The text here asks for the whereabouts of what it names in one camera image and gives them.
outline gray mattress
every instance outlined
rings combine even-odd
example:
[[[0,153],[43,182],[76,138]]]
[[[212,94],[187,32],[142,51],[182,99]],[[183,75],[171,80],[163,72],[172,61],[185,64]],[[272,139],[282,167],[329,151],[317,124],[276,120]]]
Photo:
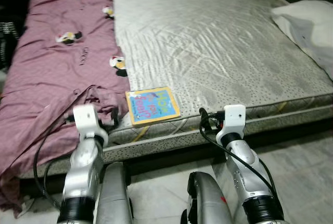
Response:
[[[283,4],[114,0],[131,90],[169,86],[181,118],[133,128],[125,116],[110,134],[105,161],[204,143],[200,107],[213,112],[245,104],[246,134],[332,117],[332,81],[271,20],[270,10]],[[51,174],[66,172],[66,164],[58,163]]]

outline white cloth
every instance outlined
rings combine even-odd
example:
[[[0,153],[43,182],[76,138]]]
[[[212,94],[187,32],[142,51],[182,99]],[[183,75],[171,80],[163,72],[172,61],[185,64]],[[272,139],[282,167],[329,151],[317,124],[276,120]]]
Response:
[[[333,4],[300,1],[274,8],[272,18],[333,80]]]

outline cartoon bird pattern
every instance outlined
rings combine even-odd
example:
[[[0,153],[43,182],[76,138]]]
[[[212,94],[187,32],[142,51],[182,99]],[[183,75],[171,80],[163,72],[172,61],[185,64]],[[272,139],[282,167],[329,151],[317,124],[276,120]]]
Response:
[[[112,58],[110,58],[110,66],[117,69],[116,75],[127,77],[124,57],[112,56]]]
[[[77,33],[66,32],[63,35],[59,35],[58,37],[56,37],[56,42],[59,42],[59,43],[61,42],[66,45],[72,45],[75,41],[77,41],[80,38],[82,38],[81,32],[77,32]]]
[[[113,8],[110,6],[106,6],[102,9],[102,12],[106,14],[105,18],[106,19],[114,19],[114,12],[113,12]]]

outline book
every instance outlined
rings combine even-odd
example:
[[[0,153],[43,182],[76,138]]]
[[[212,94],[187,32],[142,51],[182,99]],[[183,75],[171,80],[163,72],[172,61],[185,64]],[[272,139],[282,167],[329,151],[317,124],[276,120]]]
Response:
[[[181,115],[168,87],[127,91],[126,99],[129,105],[131,122],[134,126],[171,119]]]

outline floor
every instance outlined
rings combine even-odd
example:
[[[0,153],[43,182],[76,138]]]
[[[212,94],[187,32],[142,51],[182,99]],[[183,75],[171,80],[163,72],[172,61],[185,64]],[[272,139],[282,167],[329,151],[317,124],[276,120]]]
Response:
[[[333,136],[331,132],[307,136],[256,149],[273,174],[285,217],[290,224],[333,223]],[[129,194],[134,206],[134,224],[178,224],[187,204],[187,180],[192,171],[216,178],[230,204],[235,220],[241,208],[224,164],[212,160],[155,170],[132,178]],[[0,223],[56,223],[58,213],[47,201],[37,199],[19,219],[11,211],[0,212]]]

